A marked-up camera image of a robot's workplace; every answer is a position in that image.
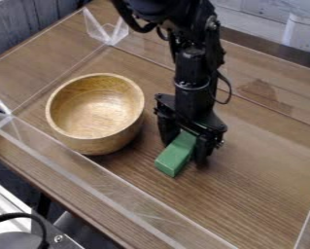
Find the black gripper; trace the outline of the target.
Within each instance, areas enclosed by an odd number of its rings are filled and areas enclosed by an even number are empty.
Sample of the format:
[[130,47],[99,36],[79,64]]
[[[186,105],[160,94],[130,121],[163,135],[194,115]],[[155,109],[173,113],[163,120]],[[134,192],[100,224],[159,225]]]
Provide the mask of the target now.
[[194,161],[206,165],[214,149],[223,145],[227,126],[214,112],[218,80],[209,80],[194,87],[186,82],[175,85],[173,94],[155,95],[155,114],[160,141],[167,146],[182,130],[197,137]]

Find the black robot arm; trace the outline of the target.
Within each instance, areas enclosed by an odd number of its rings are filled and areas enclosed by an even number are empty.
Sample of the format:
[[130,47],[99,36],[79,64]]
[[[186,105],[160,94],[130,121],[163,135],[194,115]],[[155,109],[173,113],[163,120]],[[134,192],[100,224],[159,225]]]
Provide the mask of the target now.
[[219,72],[225,64],[221,22],[210,0],[111,0],[128,27],[154,31],[169,43],[175,64],[174,92],[155,95],[160,140],[170,144],[182,131],[197,137],[193,160],[206,164],[221,146],[227,126],[214,113]]

